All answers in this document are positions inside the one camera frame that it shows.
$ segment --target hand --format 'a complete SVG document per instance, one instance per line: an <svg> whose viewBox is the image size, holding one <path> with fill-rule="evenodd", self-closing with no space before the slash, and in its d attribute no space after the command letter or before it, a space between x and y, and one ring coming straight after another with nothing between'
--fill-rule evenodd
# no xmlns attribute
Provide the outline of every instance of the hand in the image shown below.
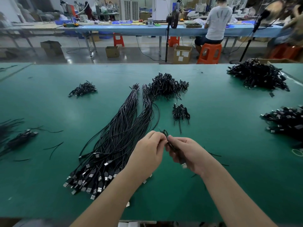
<svg viewBox="0 0 303 227"><path fill-rule="evenodd" d="M205 173L207 163L214 160L214 158L196 141L190 138L172 137L169 135L168 140L175 148L180 149L181 152L179 155L182 158L185 158L187 168L202 177ZM165 149L169 152L173 161L179 163L178 155L169 147L168 144L165 145Z"/></svg>
<svg viewBox="0 0 303 227"><path fill-rule="evenodd" d="M151 131L134 148L126 169L142 183L160 165L167 139L161 132Z"/></svg>

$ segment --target blue table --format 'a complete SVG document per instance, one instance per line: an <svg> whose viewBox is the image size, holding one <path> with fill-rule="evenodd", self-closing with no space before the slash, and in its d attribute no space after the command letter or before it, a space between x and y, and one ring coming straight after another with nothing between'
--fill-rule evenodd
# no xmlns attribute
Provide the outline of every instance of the blue table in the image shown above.
<svg viewBox="0 0 303 227"><path fill-rule="evenodd" d="M229 37L235 37L232 49L234 48L237 37L249 36L252 34L254 26L252 24L235 24L233 28L226 28L224 36L227 37L224 48L227 45ZM81 25L78 28L65 28L66 30L75 30L79 33L102 31L108 34L119 33L125 35L140 35L140 36L159 36L159 56L161 56L162 36L166 36L166 25L148 27L147 25ZM273 25L272 27L260 27L254 37L274 38L281 35L282 26ZM170 29L169 35L176 37L183 36L203 36L207 34L207 29L204 28L185 28L183 25L178 25L176 29Z"/></svg>

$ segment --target red stool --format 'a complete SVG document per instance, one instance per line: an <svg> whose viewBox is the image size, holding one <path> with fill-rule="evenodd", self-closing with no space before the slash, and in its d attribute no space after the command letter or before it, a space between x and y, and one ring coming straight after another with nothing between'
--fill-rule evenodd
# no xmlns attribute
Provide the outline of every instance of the red stool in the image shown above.
<svg viewBox="0 0 303 227"><path fill-rule="evenodd" d="M203 52L207 49L206 55L203 56ZM217 64L220 59L222 45L221 44L204 44L201 49L201 53L197 64Z"/></svg>
<svg viewBox="0 0 303 227"><path fill-rule="evenodd" d="M123 41L123 37L121 36L121 34L117 34L117 33L114 33L114 46L117 46L118 44L121 44L122 47L124 47L124 41Z"/></svg>
<svg viewBox="0 0 303 227"><path fill-rule="evenodd" d="M174 46L174 44L179 45L179 43L180 43L180 37L178 37L178 39L177 39L177 37L170 37L169 38L169 47Z"/></svg>
<svg viewBox="0 0 303 227"><path fill-rule="evenodd" d="M296 58L300 52L301 47L289 46L287 44L277 45L271 52L270 59L290 59Z"/></svg>

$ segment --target dark shorts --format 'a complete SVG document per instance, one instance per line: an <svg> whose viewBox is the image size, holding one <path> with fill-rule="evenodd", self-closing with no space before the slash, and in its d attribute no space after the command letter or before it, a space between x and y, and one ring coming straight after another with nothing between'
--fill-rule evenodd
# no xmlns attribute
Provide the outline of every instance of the dark shorts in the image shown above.
<svg viewBox="0 0 303 227"><path fill-rule="evenodd" d="M222 41L223 41L223 39L219 40L219 41L214 41L214 40L207 39L206 36L202 36L202 37L196 37L195 44L200 45L200 46L202 46L204 44L221 44Z"/></svg>

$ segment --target workbench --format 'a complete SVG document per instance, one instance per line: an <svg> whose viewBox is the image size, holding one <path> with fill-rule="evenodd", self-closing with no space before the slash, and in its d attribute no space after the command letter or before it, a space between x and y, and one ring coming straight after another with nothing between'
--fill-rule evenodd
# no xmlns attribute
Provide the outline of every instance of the workbench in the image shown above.
<svg viewBox="0 0 303 227"><path fill-rule="evenodd" d="M279 64L294 75L292 65ZM30 65L19 72L7 70L14 73L7 73L9 77L0 80L0 122L24 118L25 123L16 130L44 125L50 131L64 131L39 131L34 140L2 158L0 217L74 219L80 215L91 204L90 195L72 195L63 184L78 166L81 149L113 118L129 95L129 86L140 83L141 112L142 84L149 84L158 72L169 72L176 80L188 81L189 87L186 94L181 94L182 101L155 101L161 115L156 130L190 137L207 151L221 155L216 159L229 165L228 172L276 223L302 223L303 158L291 152L297 141L267 132L268 125L260 114L282 105L302 104L303 86L287 79L290 92L277 89L272 98L267 90L244 88L242 81L226 74L228 66L59 64ZM95 94L67 97L86 80L98 89ZM191 114L190 125L187 121L181 123L182 135L178 124L174 126L174 103L182 103ZM154 111L153 123L158 115ZM64 143L49 160L52 150L43 149L61 142ZM28 158L31 160L13 162ZM203 181L193 175L164 152L161 165L135 192L122 219L221 220Z"/></svg>
<svg viewBox="0 0 303 227"><path fill-rule="evenodd" d="M237 38L241 36L249 36L252 34L254 26L252 24L236 24L234 25L234 28L226 28L224 36L227 37L224 48L226 48L227 41L230 37L235 38L234 43L232 45L232 49L235 47ZM161 57L161 44L162 44L162 36L166 36L166 29L167 25L161 25L161 26L154 26L154 27L148 27L147 25L110 25L108 22L105 22L103 24L98 25L87 25L86 23L80 22L80 27L78 28L64 28L63 26L56 25L55 23L31 23L31 25L28 26L22 26L21 24L12 26L10 28L6 29L0 29L2 31L6 31L8 35L13 39L16 47L18 47L17 43L14 40L14 37L12 35L12 31L18 30L20 33L23 32L24 37L27 39L28 43L30 44L31 48L34 50L32 44L30 43L29 39L26 37L26 32L28 31L37 31L37 30L49 30L51 32L55 32L58 30L72 30L79 32L81 34L84 34L86 46L89 51L90 56L92 57L92 52L96 51L95 42L93 41L94 49L91 50L88 44L88 38L87 35L91 35L93 31L102 31L108 34L113 33L119 33L123 35L140 35L140 36L159 36L159 57ZM254 37L261 37L261 38L274 38L277 36L283 36L284 34L281 34L282 26L273 25L272 27L260 27L259 30L257 30ZM183 25L178 25L176 29L170 29L169 30L169 36L177 36L177 37L183 37L183 36L203 36L207 34L207 29L204 28L185 28Z"/></svg>

